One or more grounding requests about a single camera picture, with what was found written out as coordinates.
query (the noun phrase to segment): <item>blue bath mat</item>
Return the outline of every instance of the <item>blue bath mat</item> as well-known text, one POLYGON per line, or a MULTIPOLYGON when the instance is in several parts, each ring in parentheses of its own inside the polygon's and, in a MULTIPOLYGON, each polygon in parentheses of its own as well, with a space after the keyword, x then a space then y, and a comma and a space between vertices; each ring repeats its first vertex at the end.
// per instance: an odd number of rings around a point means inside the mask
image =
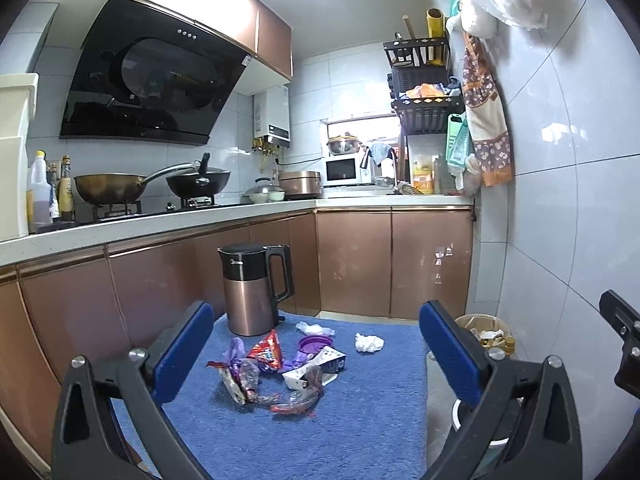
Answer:
MULTIPOLYGON (((303 333, 296 323, 335 330, 346 367, 324 389, 313 415, 274 415, 238 406, 209 360, 221 360, 234 336, 220 318, 178 396, 163 405, 180 437, 214 479, 410 480, 426 470, 428 352, 418 326, 365 324, 286 314, 277 327, 283 356, 292 358, 303 333), (359 354, 355 335, 385 340, 375 354, 359 354)), ((261 337, 247 337, 247 351, 261 337)), ((260 393, 288 392, 280 376, 260 375, 260 393)), ((124 403, 114 400, 122 431, 151 464, 124 403)))

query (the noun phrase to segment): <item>kettle handle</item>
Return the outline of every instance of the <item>kettle handle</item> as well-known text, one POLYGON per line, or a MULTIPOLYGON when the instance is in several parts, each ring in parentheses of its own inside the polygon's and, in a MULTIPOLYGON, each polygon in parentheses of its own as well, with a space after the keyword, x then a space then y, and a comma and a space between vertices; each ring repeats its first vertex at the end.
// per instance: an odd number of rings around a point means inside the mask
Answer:
POLYGON ((293 287, 293 273, 291 270, 291 250, 289 246, 286 245, 274 245, 267 246, 267 275, 269 277, 269 283, 271 285, 271 294, 273 295, 272 300, 276 303, 280 303, 287 298, 290 298, 295 294, 295 290, 293 287), (282 294, 276 295, 275 287, 273 285, 273 276, 271 275, 271 266, 270 261, 271 258, 277 256, 282 261, 282 272, 284 274, 284 292, 282 294))

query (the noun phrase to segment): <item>screw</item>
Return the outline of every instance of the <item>screw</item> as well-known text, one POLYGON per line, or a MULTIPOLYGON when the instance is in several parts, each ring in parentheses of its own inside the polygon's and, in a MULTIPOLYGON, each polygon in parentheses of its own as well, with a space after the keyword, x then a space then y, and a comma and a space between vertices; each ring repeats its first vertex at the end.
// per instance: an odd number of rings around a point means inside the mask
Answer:
POLYGON ((557 355, 550 355, 546 359, 546 362, 549 363, 549 365, 552 366, 553 368, 562 368, 562 359, 559 358, 557 355))
POLYGON ((133 362, 140 361, 146 357, 146 351, 144 348, 133 348, 129 351, 129 359, 133 362))
POLYGON ((86 360, 85 360, 83 355, 77 355, 76 357, 71 359, 71 366, 73 368, 79 368, 81 366, 84 366, 85 362, 86 362, 86 360))
POLYGON ((504 350, 502 348, 496 348, 495 346, 493 348, 489 348, 487 353, 489 354, 489 357, 494 361, 502 361, 505 357, 507 357, 507 354, 504 353, 504 350))

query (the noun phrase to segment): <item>trash can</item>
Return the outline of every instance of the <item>trash can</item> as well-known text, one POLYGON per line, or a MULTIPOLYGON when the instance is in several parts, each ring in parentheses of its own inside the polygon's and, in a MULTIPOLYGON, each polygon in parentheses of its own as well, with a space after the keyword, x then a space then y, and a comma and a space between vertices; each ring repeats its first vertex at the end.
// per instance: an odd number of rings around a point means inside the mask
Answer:
POLYGON ((499 317, 488 314, 466 314, 456 319, 458 326, 466 328, 476 336, 482 348, 501 348, 505 354, 511 355, 515 351, 516 339, 511 335, 511 329, 499 317))

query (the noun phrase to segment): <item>blue gripper pad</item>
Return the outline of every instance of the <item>blue gripper pad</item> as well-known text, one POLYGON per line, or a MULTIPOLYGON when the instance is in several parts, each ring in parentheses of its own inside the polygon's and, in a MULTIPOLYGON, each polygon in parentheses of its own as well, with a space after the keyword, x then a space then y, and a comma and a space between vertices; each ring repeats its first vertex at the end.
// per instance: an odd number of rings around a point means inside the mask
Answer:
POLYGON ((420 331, 456 396, 472 408, 478 405, 489 375, 484 350, 460 328, 439 301, 420 308, 420 331))
POLYGON ((182 319, 164 330, 149 347, 145 375, 152 387, 151 396, 157 403, 175 399, 209 339, 214 321, 210 304, 195 301, 182 319))

